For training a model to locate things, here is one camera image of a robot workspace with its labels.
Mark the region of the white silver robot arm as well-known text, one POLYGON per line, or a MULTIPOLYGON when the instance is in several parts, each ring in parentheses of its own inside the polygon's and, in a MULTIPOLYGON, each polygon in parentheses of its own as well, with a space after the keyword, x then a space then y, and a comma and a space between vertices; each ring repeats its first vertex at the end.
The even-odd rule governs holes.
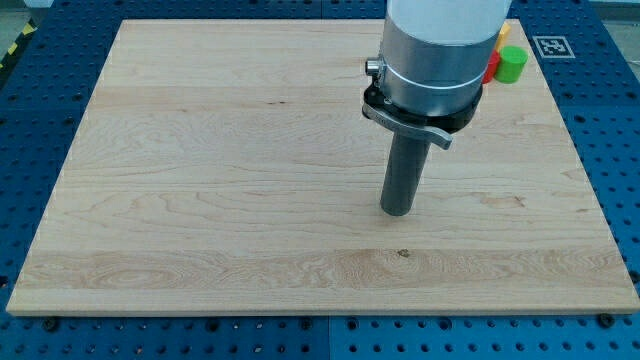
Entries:
POLYGON ((510 0, 389 0, 379 54, 366 61, 366 74, 400 109, 456 113, 480 90, 510 6, 510 0))

